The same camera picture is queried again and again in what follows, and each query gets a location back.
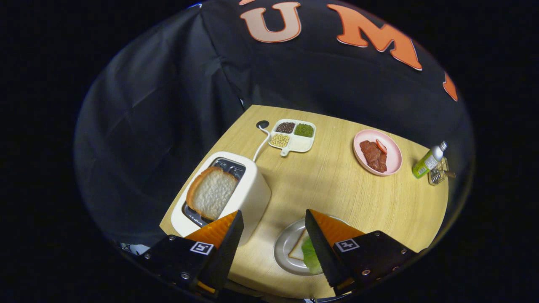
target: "pink plate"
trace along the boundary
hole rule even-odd
[[[388,167],[388,169],[385,173],[380,173],[379,171],[375,171],[374,169],[370,168],[367,165],[365,155],[363,155],[363,152],[361,151],[361,142],[369,140],[376,143],[376,139],[380,140],[380,142],[384,144],[384,146],[388,149],[388,158],[385,161],[385,165]],[[392,175],[396,173],[403,164],[403,156],[400,153],[400,149],[395,143],[395,141],[393,141],[393,139],[388,137],[386,134],[383,134],[374,129],[362,130],[356,134],[354,138],[354,153],[356,154],[356,158],[360,162],[361,166],[378,176]]]

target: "tomato slice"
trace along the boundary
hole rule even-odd
[[[383,153],[387,154],[388,149],[380,142],[380,140],[376,139],[376,144],[378,145],[378,148],[382,150]]]

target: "orange letter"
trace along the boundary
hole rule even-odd
[[[365,18],[365,16],[353,9],[335,4],[328,4],[328,7],[337,11],[339,16],[341,16],[343,34],[337,36],[339,42],[359,47],[369,46],[369,43],[361,38],[360,30],[362,30],[377,51],[384,52],[393,41],[394,48],[390,53],[395,59],[410,65],[418,71],[423,69],[417,59],[416,49],[413,47],[412,40],[405,34],[387,24],[384,24],[379,29],[374,23]]]
[[[266,22],[262,14],[266,11],[264,8],[257,8],[246,11],[240,15],[241,19],[245,19],[247,29],[251,36],[261,42],[284,42],[292,40],[301,32],[301,23],[296,10],[301,4],[298,2],[283,2],[277,3],[272,8],[280,10],[285,28],[282,31],[272,32],[266,27]]]
[[[451,78],[445,73],[445,82],[444,82],[444,89],[457,102],[459,98],[457,97],[457,89],[455,88],[455,84],[453,81],[451,81]]]

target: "black background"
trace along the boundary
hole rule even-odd
[[[72,139],[92,81],[126,44],[191,3],[8,4],[2,161],[8,302],[184,301],[102,238],[82,206]],[[366,1],[360,8],[419,41],[465,96],[478,171],[459,219],[423,259],[365,301],[520,301],[535,281],[529,250],[537,199],[531,88],[537,40],[525,2]],[[519,179],[530,174],[525,182]],[[23,206],[22,212],[14,210]]]

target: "white cable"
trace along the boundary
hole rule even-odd
[[[260,128],[260,130],[262,130],[263,132],[265,132],[266,134],[268,134],[268,137],[266,137],[266,139],[262,142],[262,144],[258,147],[257,149],[257,152],[254,153],[254,158],[253,158],[253,162],[257,160],[257,156],[258,156],[258,152],[260,151],[260,149],[262,148],[262,146],[264,146],[264,144],[266,144],[266,142],[270,139],[270,132],[268,132],[267,130],[263,129],[260,125],[258,126],[258,128]]]

